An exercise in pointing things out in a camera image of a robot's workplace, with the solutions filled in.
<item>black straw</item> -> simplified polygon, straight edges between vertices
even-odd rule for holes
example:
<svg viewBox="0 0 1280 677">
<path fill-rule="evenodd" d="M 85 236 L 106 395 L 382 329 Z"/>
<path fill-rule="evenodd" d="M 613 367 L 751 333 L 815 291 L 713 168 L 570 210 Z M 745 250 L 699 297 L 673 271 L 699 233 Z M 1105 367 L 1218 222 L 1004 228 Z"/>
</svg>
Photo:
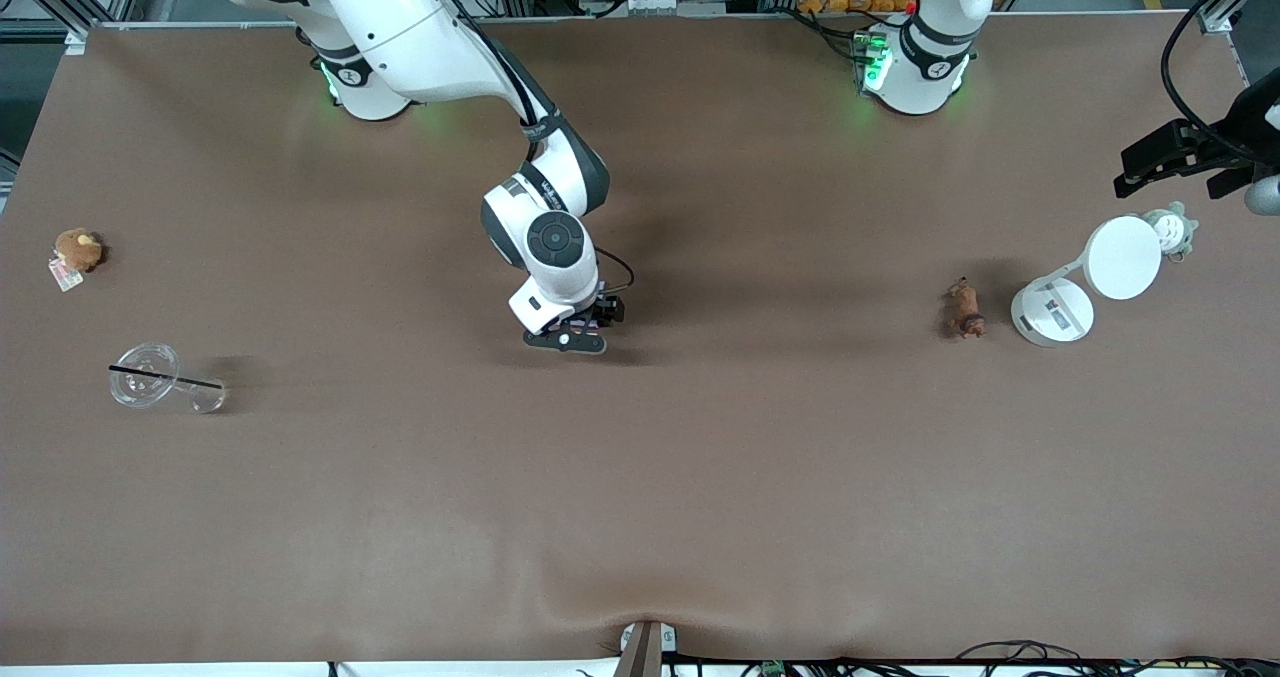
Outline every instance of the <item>black straw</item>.
<svg viewBox="0 0 1280 677">
<path fill-rule="evenodd" d="M 124 372 L 125 375 L 138 375 L 142 378 L 156 378 L 156 380 L 177 380 L 182 381 L 184 385 L 196 386 L 211 386 L 211 389 L 220 390 L 221 385 L 215 385 L 211 381 L 188 380 L 188 378 L 174 378 L 173 375 L 161 375 L 160 372 L 143 372 L 142 370 L 134 370 L 133 367 L 120 367 L 119 363 L 111 363 L 108 367 L 111 372 Z"/>
</svg>

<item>white round disc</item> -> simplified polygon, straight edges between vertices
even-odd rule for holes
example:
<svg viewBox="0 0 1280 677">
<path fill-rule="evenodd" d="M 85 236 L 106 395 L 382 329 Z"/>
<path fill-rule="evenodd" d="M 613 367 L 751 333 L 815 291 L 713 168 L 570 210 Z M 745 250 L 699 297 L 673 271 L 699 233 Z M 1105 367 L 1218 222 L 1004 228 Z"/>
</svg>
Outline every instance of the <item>white round disc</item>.
<svg viewBox="0 0 1280 677">
<path fill-rule="evenodd" d="M 1142 218 L 1107 220 L 1084 244 L 1084 279 L 1111 299 L 1133 299 L 1160 273 L 1160 235 Z"/>
</svg>

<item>white desk lamp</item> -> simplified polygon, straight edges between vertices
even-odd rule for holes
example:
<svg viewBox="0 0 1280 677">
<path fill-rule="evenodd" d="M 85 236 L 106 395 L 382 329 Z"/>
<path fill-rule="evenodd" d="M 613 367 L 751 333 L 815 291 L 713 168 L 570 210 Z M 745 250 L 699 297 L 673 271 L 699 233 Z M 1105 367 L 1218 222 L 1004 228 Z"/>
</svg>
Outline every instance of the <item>white desk lamp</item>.
<svg viewBox="0 0 1280 677">
<path fill-rule="evenodd" d="M 1085 282 L 1102 297 L 1133 299 L 1156 280 L 1161 253 L 1161 235 L 1143 218 L 1103 221 L 1075 262 L 1064 264 L 1015 294 L 1014 326 L 1033 344 L 1074 343 L 1093 328 L 1093 302 L 1066 276 L 1083 270 Z"/>
</svg>

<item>table surface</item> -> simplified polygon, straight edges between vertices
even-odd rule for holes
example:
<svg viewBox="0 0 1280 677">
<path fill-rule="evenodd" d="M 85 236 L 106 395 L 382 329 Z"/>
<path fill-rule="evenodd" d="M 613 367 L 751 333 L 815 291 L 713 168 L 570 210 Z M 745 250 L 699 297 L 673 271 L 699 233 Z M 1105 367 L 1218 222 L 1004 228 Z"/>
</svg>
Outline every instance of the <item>table surface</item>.
<svg viewBox="0 0 1280 677">
<path fill-rule="evenodd" d="M 0 654 L 593 657 L 636 618 L 704 655 L 1274 653 L 1280 232 L 1202 180 L 1111 196 L 1175 116 L 1174 20 L 993 18 L 923 118 L 790 20 L 495 26 L 613 174 L 586 221 L 639 279 L 599 360 L 507 312 L 504 104 L 360 124 L 288 29 L 99 31 L 0 220 Z M 1208 116 L 1240 88 L 1221 40 L 1175 70 Z M 1014 331 L 1171 198 L 1187 262 L 1079 346 Z M 69 227 L 111 259 L 60 294 Z M 940 334 L 956 276 L 983 340 Z M 228 413 L 115 404 L 142 340 Z"/>
</svg>

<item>toy tag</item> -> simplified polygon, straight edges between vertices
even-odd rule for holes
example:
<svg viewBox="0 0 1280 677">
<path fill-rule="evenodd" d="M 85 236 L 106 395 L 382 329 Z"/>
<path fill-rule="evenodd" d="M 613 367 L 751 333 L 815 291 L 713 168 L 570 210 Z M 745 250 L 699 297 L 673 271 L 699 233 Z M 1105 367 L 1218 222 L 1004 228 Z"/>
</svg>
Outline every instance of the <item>toy tag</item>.
<svg viewBox="0 0 1280 677">
<path fill-rule="evenodd" d="M 50 259 L 49 271 L 54 273 L 54 279 L 58 280 L 58 285 L 63 291 L 69 291 L 84 280 L 84 275 L 68 267 L 61 257 Z"/>
</svg>

